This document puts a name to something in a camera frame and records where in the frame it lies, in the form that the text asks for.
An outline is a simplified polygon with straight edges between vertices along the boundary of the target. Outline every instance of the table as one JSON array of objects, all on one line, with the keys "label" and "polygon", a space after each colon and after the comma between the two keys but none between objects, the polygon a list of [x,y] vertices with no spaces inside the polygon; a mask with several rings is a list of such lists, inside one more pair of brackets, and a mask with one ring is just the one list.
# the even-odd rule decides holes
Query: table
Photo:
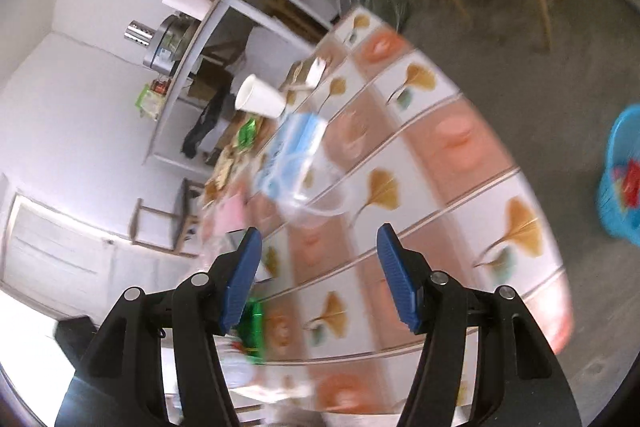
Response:
[{"label": "table", "polygon": [[[424,338],[398,319],[376,255],[376,230],[386,222],[405,248],[464,285],[516,288],[560,351],[573,319],[558,247],[526,178],[472,104],[363,8],[316,55],[328,63],[323,80],[312,93],[288,96],[286,111],[329,121],[324,153],[355,197],[345,214],[312,230],[284,223],[260,192],[248,199],[273,275],[255,288],[266,363],[250,392],[331,413],[402,410]],[[251,192],[274,131],[261,130],[258,153],[229,192]],[[460,406],[471,403],[477,342],[469,328]]]}]

